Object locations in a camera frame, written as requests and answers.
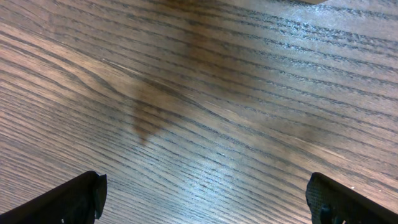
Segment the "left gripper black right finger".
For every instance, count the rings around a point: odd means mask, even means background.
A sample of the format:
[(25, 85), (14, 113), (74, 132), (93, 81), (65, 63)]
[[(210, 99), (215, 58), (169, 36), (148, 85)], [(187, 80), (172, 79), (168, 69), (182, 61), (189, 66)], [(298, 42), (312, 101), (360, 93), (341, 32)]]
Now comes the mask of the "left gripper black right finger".
[(305, 191), (313, 224), (397, 224), (397, 214), (314, 172)]

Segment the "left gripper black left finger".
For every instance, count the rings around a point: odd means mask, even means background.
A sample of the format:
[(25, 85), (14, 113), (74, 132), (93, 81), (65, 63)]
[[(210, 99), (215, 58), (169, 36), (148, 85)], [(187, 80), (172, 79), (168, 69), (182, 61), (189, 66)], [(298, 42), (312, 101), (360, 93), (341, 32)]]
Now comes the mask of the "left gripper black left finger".
[(81, 223), (100, 219), (107, 196), (107, 176), (85, 172), (1, 214), (1, 223)]

